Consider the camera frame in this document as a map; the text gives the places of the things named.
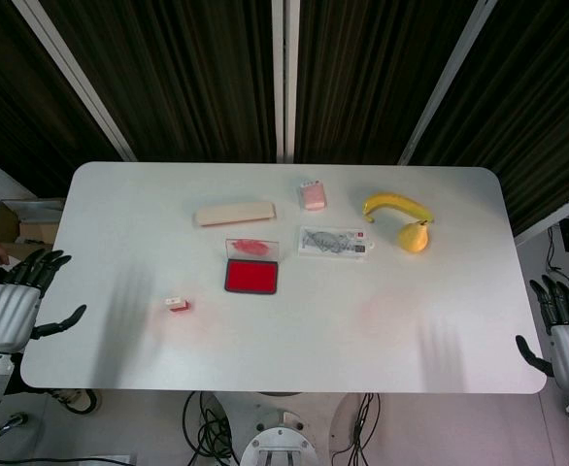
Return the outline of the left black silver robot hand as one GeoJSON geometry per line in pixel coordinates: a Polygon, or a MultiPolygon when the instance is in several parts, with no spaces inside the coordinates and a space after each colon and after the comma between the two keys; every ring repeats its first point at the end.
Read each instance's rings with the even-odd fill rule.
{"type": "Polygon", "coordinates": [[[61,250],[35,250],[14,266],[0,282],[0,353],[22,351],[31,340],[62,333],[76,325],[84,312],[80,305],[67,318],[38,325],[43,298],[71,256],[61,250]]]}

